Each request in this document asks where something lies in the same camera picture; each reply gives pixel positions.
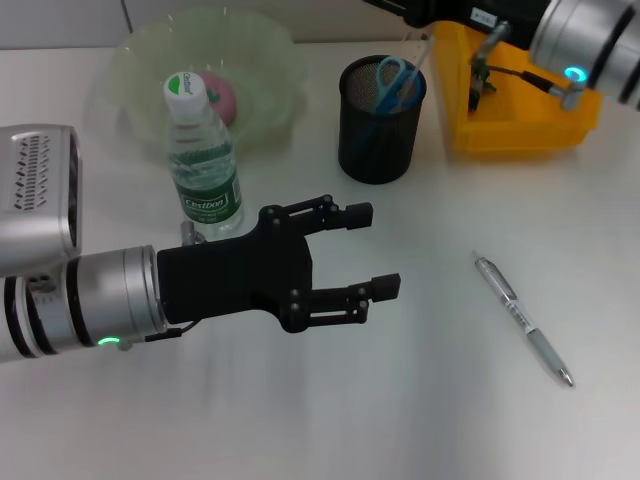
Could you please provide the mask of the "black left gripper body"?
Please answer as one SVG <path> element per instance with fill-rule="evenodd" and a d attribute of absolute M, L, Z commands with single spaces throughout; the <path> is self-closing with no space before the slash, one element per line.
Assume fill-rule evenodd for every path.
<path fill-rule="evenodd" d="M 171 325 L 262 310 L 288 333 L 311 327 L 311 255 L 287 208 L 263 208 L 243 236 L 161 250 L 156 264 Z"/>

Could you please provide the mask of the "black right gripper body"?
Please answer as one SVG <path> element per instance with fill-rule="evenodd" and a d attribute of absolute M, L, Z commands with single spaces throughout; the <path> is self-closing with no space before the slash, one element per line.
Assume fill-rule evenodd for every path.
<path fill-rule="evenodd" d="M 454 22 L 489 34 L 498 24 L 510 26 L 508 44 L 528 50 L 551 0 L 363 0 L 393 13 L 414 28 Z"/>

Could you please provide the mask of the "transparent plastic ruler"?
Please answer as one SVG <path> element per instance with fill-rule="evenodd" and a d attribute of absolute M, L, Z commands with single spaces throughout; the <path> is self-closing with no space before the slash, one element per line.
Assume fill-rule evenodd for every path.
<path fill-rule="evenodd" d="M 434 35 L 430 30 L 408 31 L 401 41 L 401 57 L 408 63 L 413 64 L 417 69 L 420 69 L 429 56 L 433 40 Z"/>

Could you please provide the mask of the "green plastic wrapper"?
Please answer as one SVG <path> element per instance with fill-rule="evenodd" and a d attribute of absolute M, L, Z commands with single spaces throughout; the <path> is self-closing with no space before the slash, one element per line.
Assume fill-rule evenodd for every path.
<path fill-rule="evenodd" d="M 474 55 L 470 60 L 471 75 L 468 98 L 468 111 L 477 110 L 480 99 L 485 92 L 495 92 L 496 88 L 488 81 L 491 74 L 486 58 Z"/>

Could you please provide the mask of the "blue scissors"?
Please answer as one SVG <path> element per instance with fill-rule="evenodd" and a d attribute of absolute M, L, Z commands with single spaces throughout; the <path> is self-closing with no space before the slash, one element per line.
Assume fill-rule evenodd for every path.
<path fill-rule="evenodd" d="M 425 92 L 419 72 L 399 57 L 387 56 L 376 67 L 373 112 L 390 114 L 412 108 Z"/>

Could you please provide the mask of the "clear bottle with green label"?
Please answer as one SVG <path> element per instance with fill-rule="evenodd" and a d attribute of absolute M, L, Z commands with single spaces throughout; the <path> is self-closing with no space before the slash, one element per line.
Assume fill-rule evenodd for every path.
<path fill-rule="evenodd" d="M 242 221 L 242 195 L 234 146 L 194 72 L 165 81 L 168 108 L 164 150 L 182 211 L 206 240 L 226 237 Z"/>

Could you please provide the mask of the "pink toy peach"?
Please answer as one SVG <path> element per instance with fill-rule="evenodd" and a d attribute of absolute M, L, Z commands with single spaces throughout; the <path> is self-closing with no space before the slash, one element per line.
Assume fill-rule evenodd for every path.
<path fill-rule="evenodd" d="M 237 100 L 231 83 L 222 76 L 211 72 L 198 73 L 203 80 L 209 104 L 226 126 L 231 126 L 237 115 Z"/>

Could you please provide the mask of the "grey retractable pen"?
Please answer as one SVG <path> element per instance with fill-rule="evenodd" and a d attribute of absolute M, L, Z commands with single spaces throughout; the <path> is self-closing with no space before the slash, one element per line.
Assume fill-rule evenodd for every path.
<path fill-rule="evenodd" d="M 547 369 L 564 385 L 573 388 L 574 378 L 565 362 L 552 347 L 544 333 L 533 323 L 525 311 L 518 295 L 508 283 L 499 268 L 486 257 L 472 252 L 474 266 L 499 299 L 500 304 L 509 312 L 513 320 L 523 331 L 527 341 L 535 350 Z"/>

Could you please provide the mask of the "translucent green fruit plate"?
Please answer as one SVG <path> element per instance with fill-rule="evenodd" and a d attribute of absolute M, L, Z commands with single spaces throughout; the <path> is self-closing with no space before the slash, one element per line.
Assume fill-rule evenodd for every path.
<path fill-rule="evenodd" d="M 256 11 L 198 6 L 148 23 L 114 49 L 83 111 L 88 138 L 123 158 L 138 147 L 159 163 L 168 108 L 163 86 L 179 71 L 213 73 L 237 99 L 229 127 L 242 153 L 288 135 L 304 103 L 304 56 L 289 31 Z"/>

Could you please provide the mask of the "black mesh cylinder cup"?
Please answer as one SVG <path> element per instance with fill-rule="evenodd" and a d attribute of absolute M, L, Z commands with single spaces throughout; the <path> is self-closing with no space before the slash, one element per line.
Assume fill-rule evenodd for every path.
<path fill-rule="evenodd" d="M 339 81 L 340 128 L 338 161 L 351 178 L 380 185 L 400 178 L 408 170 L 413 155 L 422 102 L 428 90 L 412 108 L 390 114 L 376 114 L 375 71 L 387 56 L 363 57 L 349 65 Z"/>

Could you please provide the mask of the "yellow plastic storage bin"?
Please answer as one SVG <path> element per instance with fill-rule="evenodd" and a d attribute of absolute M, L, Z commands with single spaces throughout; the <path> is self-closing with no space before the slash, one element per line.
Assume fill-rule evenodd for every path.
<path fill-rule="evenodd" d="M 510 154 L 536 156 L 569 150 L 581 144 L 599 121 L 603 96 L 587 91 L 575 109 L 561 108 L 560 99 L 526 83 L 516 74 L 529 71 L 562 87 L 568 82 L 528 62 L 527 53 L 502 43 L 490 54 L 489 90 L 468 109 L 469 61 L 485 35 L 452 22 L 434 27 L 431 52 L 440 119 L 451 149 L 489 159 Z"/>

